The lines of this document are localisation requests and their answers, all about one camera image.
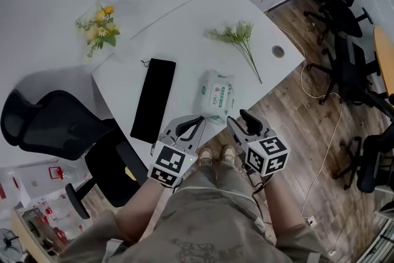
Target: white plastic package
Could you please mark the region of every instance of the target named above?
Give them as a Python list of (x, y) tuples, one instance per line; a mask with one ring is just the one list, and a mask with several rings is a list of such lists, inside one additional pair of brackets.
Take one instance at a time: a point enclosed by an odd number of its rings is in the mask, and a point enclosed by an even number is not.
[(207, 71), (201, 88), (201, 114), (205, 118), (217, 124), (226, 123), (228, 112), (234, 106), (234, 77)]

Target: gray pants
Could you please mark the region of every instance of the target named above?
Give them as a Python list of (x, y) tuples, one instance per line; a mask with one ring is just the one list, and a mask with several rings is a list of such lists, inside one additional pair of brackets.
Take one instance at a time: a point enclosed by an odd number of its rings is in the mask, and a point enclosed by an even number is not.
[(179, 189), (185, 187), (217, 188), (223, 191), (252, 196), (252, 187), (247, 180), (238, 173), (233, 163), (224, 161), (221, 161), (219, 164), (217, 178), (212, 166), (200, 166), (184, 180)]

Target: gray t-shirt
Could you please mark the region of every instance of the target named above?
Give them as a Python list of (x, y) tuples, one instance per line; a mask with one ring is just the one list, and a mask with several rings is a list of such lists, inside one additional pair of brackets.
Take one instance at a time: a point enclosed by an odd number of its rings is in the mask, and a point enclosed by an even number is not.
[[(307, 225), (280, 235), (276, 246), (265, 239), (265, 227), (254, 201), (212, 188), (185, 188), (173, 194), (154, 232), (121, 246), (109, 263), (317, 263), (329, 262), (324, 246)], [(103, 261), (107, 242), (125, 240), (115, 216), (100, 219), (60, 255), (61, 263)]]

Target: wooden floor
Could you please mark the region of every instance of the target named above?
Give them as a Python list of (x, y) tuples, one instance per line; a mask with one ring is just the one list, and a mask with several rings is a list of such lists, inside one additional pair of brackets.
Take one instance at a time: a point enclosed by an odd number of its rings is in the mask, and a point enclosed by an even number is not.
[[(329, 67), (328, 59), (321, 54), (321, 50), (327, 47), (334, 53), (333, 37), (330, 35), (321, 46), (318, 46), (317, 35), (324, 26), (312, 17), (304, 17), (305, 10), (317, 12), (317, 2), (291, 0), (267, 15), (293, 35), (304, 48), (307, 62)], [(283, 176), (300, 209), (321, 167), (342, 107), (338, 97), (334, 95), (324, 105), (319, 105), (316, 99), (305, 94), (300, 83), (302, 67), (303, 65), (297, 67), (251, 108), (251, 111), (266, 118), (271, 127), (284, 136), (291, 146), (291, 158), (283, 171)], [(312, 95), (319, 96), (326, 92), (327, 77), (318, 70), (305, 70), (303, 81), (304, 88)], [(375, 193), (363, 195), (357, 190), (356, 185), (344, 191), (344, 182), (332, 179), (332, 174), (346, 167), (349, 162), (339, 144), (341, 141), (349, 143), (354, 136), (365, 138), (370, 134), (379, 134), (385, 127), (385, 119), (376, 109), (345, 104), (322, 171), (310, 191), (304, 216), (315, 217), (318, 223), (315, 230), (326, 249), (336, 251), (332, 258), (335, 262), (355, 262), (385, 224), (385, 219), (374, 214), (376, 203), (379, 202), (379, 199), (376, 201)], [(214, 155), (218, 157), (222, 146), (232, 142), (224, 130), (204, 145), (210, 146)], [(97, 202), (104, 200), (100, 194), (99, 190), (95, 189), (85, 200), (87, 207), (94, 214), (93, 217), (96, 217), (101, 209), (106, 208), (104, 204), (100, 205)], [(169, 192), (164, 194), (147, 234), (152, 230), (169, 195)], [(263, 204), (264, 198), (261, 198), (260, 203)]]

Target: sneaker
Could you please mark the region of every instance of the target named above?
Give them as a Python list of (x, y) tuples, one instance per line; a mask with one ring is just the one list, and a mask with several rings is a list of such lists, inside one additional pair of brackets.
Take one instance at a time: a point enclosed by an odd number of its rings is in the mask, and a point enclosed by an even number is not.
[(209, 148), (202, 149), (198, 154), (199, 166), (212, 166), (212, 150)]
[(222, 161), (234, 164), (235, 149), (231, 145), (226, 145), (222, 149)]

